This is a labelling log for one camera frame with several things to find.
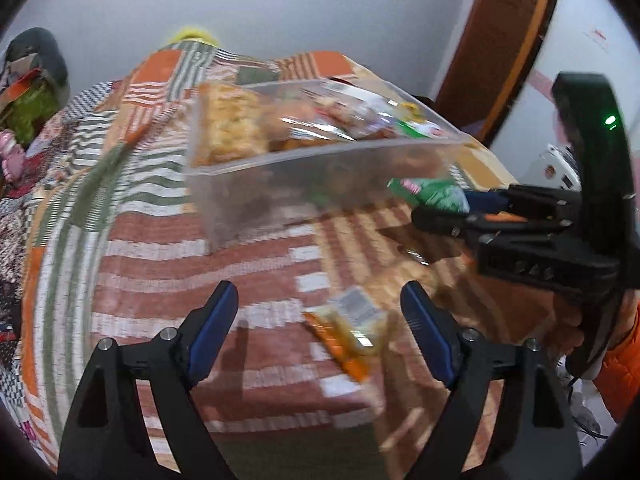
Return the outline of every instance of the white wall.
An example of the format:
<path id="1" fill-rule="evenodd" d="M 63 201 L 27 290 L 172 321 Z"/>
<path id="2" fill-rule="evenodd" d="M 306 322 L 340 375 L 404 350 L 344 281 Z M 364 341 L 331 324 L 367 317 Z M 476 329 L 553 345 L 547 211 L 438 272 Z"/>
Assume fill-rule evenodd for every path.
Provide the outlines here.
<path id="1" fill-rule="evenodd" d="M 127 75 L 184 25 L 257 57 L 339 50 L 413 94 L 434 83 L 463 0 L 27 0 L 0 49 L 25 28 L 48 28 L 71 95 Z"/>
<path id="2" fill-rule="evenodd" d="M 594 30 L 606 40 L 595 40 Z M 560 71 L 606 75 L 632 149 L 640 144 L 640 49 L 608 0 L 558 0 L 532 72 L 536 71 L 551 81 Z M 554 131 L 556 108 L 532 82 L 533 74 L 491 146 L 515 178 L 529 169 L 548 143 L 559 144 Z"/>

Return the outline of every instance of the blue gripper pad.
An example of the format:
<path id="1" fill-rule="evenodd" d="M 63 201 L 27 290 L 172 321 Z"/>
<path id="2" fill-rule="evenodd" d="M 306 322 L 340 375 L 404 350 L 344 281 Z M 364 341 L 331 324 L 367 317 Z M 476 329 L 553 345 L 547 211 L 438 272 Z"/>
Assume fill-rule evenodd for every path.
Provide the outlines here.
<path id="1" fill-rule="evenodd" d="M 495 191 L 465 190 L 465 197 L 472 213 L 495 215 L 509 208 L 509 199 Z"/>
<path id="2" fill-rule="evenodd" d="M 460 326 L 449 312 L 437 308 L 415 281 L 402 288 L 400 309 L 431 375 L 452 387 L 462 365 Z"/>
<path id="3" fill-rule="evenodd" d="M 204 308 L 199 311 L 203 311 L 203 314 L 209 311 L 209 315 L 202 320 L 202 328 L 195 335 L 189 348 L 187 378 L 192 386 L 209 375 L 226 334 L 236 317 L 238 312 L 236 286 L 231 282 L 220 282 Z"/>

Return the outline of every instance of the green packet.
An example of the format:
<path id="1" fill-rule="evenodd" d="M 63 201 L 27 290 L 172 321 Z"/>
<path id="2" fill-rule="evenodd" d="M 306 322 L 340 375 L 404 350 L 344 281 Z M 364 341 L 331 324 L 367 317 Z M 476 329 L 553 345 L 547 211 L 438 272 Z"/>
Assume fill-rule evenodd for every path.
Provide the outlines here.
<path id="1" fill-rule="evenodd" d="M 465 192 L 449 179 L 392 178 L 386 186 L 411 207 L 427 205 L 455 213 L 469 212 Z"/>
<path id="2" fill-rule="evenodd" d="M 412 137 L 413 139 L 423 139 L 424 137 L 429 137 L 430 139 L 447 138 L 440 127 L 431 121 L 424 121 L 423 123 L 398 121 L 398 126 L 406 136 Z"/>

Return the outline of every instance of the person's hand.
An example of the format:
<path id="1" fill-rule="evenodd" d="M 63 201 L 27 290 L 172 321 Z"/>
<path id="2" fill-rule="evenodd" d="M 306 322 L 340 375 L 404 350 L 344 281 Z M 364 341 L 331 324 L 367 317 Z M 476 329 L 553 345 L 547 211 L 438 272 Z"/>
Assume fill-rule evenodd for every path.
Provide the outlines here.
<path id="1" fill-rule="evenodd" d="M 554 298 L 556 325 L 546 335 L 545 345 L 551 355 L 569 355 L 584 341 L 584 334 L 578 328 L 582 321 L 580 308 L 568 303 L 561 295 Z M 636 322 L 638 311 L 638 294 L 634 290 L 627 291 L 620 308 L 618 323 L 609 341 L 609 348 L 619 345 L 631 332 Z"/>

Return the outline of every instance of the door frame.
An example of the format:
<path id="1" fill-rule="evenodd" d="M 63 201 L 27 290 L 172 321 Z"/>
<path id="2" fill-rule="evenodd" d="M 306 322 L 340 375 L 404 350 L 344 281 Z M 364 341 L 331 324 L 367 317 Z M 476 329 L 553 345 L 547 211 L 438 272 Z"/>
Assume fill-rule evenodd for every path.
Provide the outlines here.
<path id="1" fill-rule="evenodd" d="M 524 40 L 522 41 L 520 50 L 518 51 L 518 55 L 511 66 L 509 75 L 507 76 L 507 79 L 505 79 L 498 97 L 494 101 L 491 111 L 484 120 L 482 129 L 478 133 L 477 139 L 487 147 L 491 146 L 498 130 L 509 114 L 513 102 L 517 99 L 522 87 L 524 86 L 527 76 L 529 75 L 536 57 L 538 56 L 538 52 L 544 42 L 557 1 L 558 0 L 537 0 L 536 2 L 536 7 L 533 10 L 533 15 L 525 33 Z M 469 17 L 466 20 L 465 30 L 462 33 L 462 37 L 458 43 L 458 48 L 456 49 L 456 53 L 451 61 L 451 65 L 449 66 L 449 70 L 447 71 L 447 75 L 445 76 L 438 95 L 444 94 L 443 91 L 447 86 L 454 83 L 451 77 L 453 74 L 452 69 L 455 68 L 457 62 L 460 62 L 462 53 L 470 41 L 470 24 L 478 17 L 480 2 L 481 0 L 474 0 L 474 4 L 469 12 Z"/>

